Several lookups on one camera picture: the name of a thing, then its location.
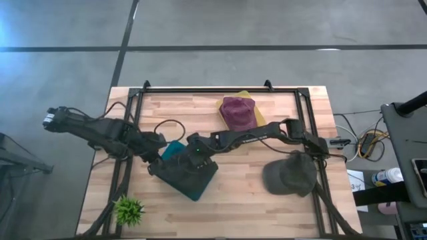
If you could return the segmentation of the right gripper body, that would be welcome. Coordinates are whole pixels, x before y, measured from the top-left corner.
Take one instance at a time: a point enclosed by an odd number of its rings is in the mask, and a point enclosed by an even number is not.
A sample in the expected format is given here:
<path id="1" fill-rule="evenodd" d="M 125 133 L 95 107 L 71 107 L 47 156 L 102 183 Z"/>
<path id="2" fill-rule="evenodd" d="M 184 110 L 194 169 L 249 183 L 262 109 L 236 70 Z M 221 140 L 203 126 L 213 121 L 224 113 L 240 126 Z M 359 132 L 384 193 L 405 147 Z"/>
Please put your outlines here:
<path id="1" fill-rule="evenodd" d="M 184 163 L 191 169 L 200 169 L 212 165 L 211 160 L 216 152 L 217 143 L 212 138 L 200 138 L 199 145 L 188 145 L 184 150 Z"/>

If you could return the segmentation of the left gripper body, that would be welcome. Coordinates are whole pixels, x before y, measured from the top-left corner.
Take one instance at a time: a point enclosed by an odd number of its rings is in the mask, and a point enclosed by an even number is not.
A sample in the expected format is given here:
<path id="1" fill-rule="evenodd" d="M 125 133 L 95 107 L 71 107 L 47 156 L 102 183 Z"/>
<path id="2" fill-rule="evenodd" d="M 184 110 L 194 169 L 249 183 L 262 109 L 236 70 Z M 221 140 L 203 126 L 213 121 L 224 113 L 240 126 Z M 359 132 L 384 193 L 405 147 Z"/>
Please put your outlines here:
<path id="1" fill-rule="evenodd" d="M 153 141 L 144 141 L 133 148 L 133 154 L 139 156 L 144 162 L 153 163 L 159 158 L 160 145 Z"/>

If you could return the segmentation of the blue plastic bin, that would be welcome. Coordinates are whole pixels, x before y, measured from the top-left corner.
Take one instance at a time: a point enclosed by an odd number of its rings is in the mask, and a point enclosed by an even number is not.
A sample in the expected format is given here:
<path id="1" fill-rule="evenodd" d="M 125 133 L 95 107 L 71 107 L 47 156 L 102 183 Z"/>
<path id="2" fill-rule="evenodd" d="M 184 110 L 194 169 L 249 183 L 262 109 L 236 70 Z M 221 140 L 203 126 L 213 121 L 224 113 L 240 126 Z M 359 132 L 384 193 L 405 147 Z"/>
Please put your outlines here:
<path id="1" fill-rule="evenodd" d="M 179 141 L 173 141 L 169 144 L 169 146 L 166 148 L 164 153 L 162 154 L 163 160 L 168 160 L 170 157 L 173 157 L 174 155 L 183 155 L 185 150 L 185 145 L 180 143 Z"/>

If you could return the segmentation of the olive green baseball cap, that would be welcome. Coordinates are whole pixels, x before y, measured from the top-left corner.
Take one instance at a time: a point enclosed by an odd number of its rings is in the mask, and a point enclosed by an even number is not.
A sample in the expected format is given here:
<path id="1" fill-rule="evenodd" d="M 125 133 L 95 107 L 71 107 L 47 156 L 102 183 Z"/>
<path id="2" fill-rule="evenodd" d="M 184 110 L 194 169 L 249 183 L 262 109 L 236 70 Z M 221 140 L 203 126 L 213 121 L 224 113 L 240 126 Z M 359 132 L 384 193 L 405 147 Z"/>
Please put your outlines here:
<path id="1" fill-rule="evenodd" d="M 192 201 L 198 201 L 200 199 L 218 170 L 216 162 L 200 169 L 191 169 L 184 163 L 183 155 L 174 155 L 168 160 L 163 160 L 163 162 L 163 170 L 155 176 L 190 198 Z"/>
<path id="2" fill-rule="evenodd" d="M 305 197 L 315 187 L 317 169 L 310 155 L 292 151 L 288 158 L 266 164 L 262 169 L 262 180 L 266 190 L 273 195 Z"/>

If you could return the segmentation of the maroon baseball cap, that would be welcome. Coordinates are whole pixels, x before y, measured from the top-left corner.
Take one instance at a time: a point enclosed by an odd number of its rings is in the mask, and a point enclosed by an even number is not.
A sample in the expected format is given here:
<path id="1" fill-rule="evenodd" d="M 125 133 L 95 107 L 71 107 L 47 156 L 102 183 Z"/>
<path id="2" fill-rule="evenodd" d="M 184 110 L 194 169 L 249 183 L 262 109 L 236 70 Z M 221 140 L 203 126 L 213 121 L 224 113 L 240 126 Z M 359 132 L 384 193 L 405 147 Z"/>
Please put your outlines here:
<path id="1" fill-rule="evenodd" d="M 257 127 L 255 101 L 243 97 L 224 97 L 220 113 L 232 131 L 245 131 Z"/>

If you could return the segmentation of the yellow translucent plastic bin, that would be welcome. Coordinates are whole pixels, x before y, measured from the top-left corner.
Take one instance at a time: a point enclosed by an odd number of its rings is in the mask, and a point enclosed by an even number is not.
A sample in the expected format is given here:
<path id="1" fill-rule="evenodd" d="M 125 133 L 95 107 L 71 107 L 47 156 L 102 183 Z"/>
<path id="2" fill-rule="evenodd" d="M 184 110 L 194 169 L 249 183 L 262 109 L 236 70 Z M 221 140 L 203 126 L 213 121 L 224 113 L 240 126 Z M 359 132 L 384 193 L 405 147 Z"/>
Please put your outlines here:
<path id="1" fill-rule="evenodd" d="M 240 92 L 238 92 L 238 93 L 236 93 L 236 94 L 234 94 L 232 96 L 226 96 L 226 97 L 243 97 L 243 98 L 250 98 L 250 99 L 252 99 L 252 96 L 247 91 L 240 91 Z M 219 113 L 220 113 L 220 106 L 223 103 L 223 99 L 224 99 L 224 97 L 222 99 L 216 101 L 216 108 L 218 109 Z M 263 115 L 261 114 L 260 110 L 258 109 L 258 107 L 256 105 L 254 107 L 254 111 L 255 111 L 256 120 L 257 120 L 257 123 L 258 123 L 257 127 L 261 127 L 261 126 L 265 125 L 266 124 L 266 120 L 264 119 Z M 221 113 L 220 113 L 220 117 L 221 117 L 222 121 L 225 123 L 225 121 L 224 121 Z"/>

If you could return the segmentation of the small green artificial plant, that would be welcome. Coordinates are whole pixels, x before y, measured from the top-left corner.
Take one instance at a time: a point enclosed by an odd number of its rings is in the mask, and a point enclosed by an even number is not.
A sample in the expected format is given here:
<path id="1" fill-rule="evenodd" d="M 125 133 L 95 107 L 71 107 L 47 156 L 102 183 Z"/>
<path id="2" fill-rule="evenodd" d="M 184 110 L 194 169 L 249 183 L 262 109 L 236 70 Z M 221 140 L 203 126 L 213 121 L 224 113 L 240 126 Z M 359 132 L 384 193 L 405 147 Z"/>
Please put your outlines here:
<path id="1" fill-rule="evenodd" d="M 145 213 L 145 206 L 140 200 L 122 195 L 113 203 L 113 212 L 118 225 L 134 227 L 141 223 L 142 215 Z"/>

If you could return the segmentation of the dark side table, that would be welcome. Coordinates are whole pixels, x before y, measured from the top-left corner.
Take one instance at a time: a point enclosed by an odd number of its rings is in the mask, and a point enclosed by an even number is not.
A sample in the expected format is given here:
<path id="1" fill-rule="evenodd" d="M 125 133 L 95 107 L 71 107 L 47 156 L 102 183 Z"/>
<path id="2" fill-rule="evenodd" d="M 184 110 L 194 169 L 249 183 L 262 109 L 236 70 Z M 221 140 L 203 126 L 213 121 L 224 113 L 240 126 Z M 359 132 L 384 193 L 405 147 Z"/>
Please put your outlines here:
<path id="1" fill-rule="evenodd" d="M 44 163 L 40 158 L 4 133 L 0 133 L 0 161 L 32 167 L 46 174 L 50 174 L 53 171 L 52 165 Z"/>

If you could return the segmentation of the grey metal mounting plate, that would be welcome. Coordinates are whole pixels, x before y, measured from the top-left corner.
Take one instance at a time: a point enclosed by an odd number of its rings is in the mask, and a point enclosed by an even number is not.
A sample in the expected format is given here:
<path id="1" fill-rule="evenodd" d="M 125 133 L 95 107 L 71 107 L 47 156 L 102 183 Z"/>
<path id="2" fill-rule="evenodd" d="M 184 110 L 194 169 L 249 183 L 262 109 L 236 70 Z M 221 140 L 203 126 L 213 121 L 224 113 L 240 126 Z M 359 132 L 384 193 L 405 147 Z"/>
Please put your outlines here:
<path id="1" fill-rule="evenodd" d="M 339 149 L 339 148 L 342 148 L 342 146 L 339 146 L 339 145 L 330 145 L 329 144 L 329 140 L 330 139 L 335 139 L 335 138 L 323 138 L 323 137 L 320 137 L 319 138 L 320 146 L 323 149 Z"/>

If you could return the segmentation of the white paper sheet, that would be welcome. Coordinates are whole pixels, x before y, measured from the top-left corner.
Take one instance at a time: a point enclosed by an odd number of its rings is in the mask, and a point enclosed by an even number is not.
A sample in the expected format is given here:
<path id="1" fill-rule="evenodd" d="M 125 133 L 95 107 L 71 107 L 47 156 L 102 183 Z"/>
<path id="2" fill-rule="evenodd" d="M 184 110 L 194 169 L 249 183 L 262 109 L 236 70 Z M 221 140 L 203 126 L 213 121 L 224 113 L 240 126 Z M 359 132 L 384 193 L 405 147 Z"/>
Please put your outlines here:
<path id="1" fill-rule="evenodd" d="M 361 171 L 347 170 L 352 192 L 365 190 L 364 174 Z"/>

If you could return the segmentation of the black power adapter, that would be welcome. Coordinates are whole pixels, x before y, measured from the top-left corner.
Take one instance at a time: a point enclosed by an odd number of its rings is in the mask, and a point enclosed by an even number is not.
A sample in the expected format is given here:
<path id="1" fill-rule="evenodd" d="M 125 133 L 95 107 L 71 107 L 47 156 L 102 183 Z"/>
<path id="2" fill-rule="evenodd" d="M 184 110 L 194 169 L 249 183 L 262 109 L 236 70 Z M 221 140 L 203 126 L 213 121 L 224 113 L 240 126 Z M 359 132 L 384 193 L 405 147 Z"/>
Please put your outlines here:
<path id="1" fill-rule="evenodd" d="M 373 144 L 376 134 L 367 133 L 363 138 L 362 143 L 360 145 L 360 155 L 362 157 L 369 157 L 375 148 L 375 144 Z"/>

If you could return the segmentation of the white wipes canister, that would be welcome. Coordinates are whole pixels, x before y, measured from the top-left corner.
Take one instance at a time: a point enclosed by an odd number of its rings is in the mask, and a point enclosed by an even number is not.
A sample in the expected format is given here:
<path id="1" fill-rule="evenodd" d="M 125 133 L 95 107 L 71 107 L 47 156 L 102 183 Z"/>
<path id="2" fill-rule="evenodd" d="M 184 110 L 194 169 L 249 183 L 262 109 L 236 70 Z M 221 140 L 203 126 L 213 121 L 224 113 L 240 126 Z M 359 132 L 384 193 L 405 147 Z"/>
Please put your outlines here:
<path id="1" fill-rule="evenodd" d="M 372 183 L 377 187 L 402 182 L 403 180 L 401 170 L 398 167 L 379 171 L 372 176 Z"/>

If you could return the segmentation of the pink round object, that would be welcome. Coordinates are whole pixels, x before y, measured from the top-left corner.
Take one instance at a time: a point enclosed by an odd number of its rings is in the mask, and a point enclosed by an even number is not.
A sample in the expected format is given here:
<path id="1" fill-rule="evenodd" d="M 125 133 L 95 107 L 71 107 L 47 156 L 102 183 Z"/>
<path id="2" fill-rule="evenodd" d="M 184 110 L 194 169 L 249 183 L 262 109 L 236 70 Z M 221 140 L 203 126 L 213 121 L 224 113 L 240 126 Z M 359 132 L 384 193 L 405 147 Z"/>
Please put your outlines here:
<path id="1" fill-rule="evenodd" d="M 379 203 L 378 210 L 384 215 L 396 215 L 398 213 L 396 202 Z"/>

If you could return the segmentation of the grey cart top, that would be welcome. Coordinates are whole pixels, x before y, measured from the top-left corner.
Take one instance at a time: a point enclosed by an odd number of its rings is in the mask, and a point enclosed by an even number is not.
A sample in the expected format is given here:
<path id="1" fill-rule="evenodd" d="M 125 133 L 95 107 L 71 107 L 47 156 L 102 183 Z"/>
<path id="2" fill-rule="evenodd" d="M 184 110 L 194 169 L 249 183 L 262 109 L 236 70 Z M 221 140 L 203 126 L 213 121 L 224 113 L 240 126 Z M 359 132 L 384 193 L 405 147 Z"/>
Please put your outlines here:
<path id="1" fill-rule="evenodd" d="M 415 110 L 410 117 L 400 116 L 393 104 L 381 106 L 397 162 L 413 205 L 427 208 L 427 197 L 417 178 L 413 159 L 427 159 L 427 107 Z"/>

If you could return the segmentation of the black pole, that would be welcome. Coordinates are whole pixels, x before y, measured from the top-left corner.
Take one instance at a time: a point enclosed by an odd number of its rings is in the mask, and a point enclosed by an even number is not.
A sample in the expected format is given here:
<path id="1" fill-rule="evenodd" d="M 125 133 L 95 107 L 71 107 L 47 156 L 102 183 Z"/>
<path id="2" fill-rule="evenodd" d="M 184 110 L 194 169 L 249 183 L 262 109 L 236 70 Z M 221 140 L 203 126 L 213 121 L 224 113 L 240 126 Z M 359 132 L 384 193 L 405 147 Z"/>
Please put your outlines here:
<path id="1" fill-rule="evenodd" d="M 408 100 L 405 103 L 399 103 L 396 107 L 396 111 L 403 117 L 410 117 L 413 115 L 415 110 L 427 105 L 427 91 L 419 94 L 413 99 Z"/>

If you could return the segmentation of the black phone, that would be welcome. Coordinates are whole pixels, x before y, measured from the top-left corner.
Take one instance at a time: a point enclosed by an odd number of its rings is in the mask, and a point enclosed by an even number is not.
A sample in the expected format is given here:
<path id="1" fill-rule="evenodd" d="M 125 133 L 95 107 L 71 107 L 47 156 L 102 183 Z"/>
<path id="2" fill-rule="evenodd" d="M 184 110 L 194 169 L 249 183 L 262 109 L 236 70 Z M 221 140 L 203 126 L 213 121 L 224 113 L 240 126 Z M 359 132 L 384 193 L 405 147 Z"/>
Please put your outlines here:
<path id="1" fill-rule="evenodd" d="M 412 165 L 421 185 L 422 194 L 427 198 L 427 159 L 412 159 Z"/>

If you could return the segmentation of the dark keypad device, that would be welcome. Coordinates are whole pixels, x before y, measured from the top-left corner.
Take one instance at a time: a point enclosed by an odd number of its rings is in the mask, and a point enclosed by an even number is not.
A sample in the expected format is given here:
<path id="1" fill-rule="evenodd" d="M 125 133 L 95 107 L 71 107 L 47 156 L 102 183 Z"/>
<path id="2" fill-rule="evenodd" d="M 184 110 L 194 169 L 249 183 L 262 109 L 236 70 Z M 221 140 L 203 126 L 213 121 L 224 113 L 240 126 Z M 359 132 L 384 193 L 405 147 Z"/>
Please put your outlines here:
<path id="1" fill-rule="evenodd" d="M 410 240 L 427 240 L 427 223 L 408 223 Z"/>

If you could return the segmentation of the black aluminium table frame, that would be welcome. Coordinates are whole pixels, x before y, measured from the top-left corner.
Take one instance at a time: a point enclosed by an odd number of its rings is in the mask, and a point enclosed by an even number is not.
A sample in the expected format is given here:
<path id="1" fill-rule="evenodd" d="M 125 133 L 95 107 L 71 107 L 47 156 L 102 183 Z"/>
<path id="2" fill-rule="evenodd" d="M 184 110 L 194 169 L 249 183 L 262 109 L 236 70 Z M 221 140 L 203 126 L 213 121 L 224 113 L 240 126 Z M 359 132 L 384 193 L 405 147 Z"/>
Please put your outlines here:
<path id="1" fill-rule="evenodd" d="M 256 101 L 266 121 L 281 121 L 286 117 L 304 119 L 308 131 L 316 129 L 316 120 L 323 128 L 322 137 L 336 134 L 326 87 L 147 87 L 143 93 L 139 126 L 151 131 L 163 120 L 177 119 L 186 128 L 185 137 L 198 132 L 209 136 L 226 129 L 216 109 L 224 96 L 246 90 Z M 135 157 L 127 194 L 141 199 L 145 205 L 141 225 L 132 228 L 117 226 L 119 237 L 136 239 L 284 239 L 319 237 L 317 212 L 325 234 L 344 232 L 338 222 L 330 220 L 320 197 L 272 195 L 262 185 L 262 167 L 287 155 L 268 149 L 258 142 L 242 145 L 230 152 L 215 155 L 219 170 L 198 201 L 192 201 L 160 179 L 150 176 L 147 164 Z M 87 196 L 106 196 L 106 187 L 118 188 L 126 163 L 118 169 L 110 159 L 91 172 Z M 321 185 L 338 180 L 328 188 L 334 203 L 355 229 L 362 232 L 350 182 L 343 159 L 328 159 L 328 170 L 318 173 Z"/>

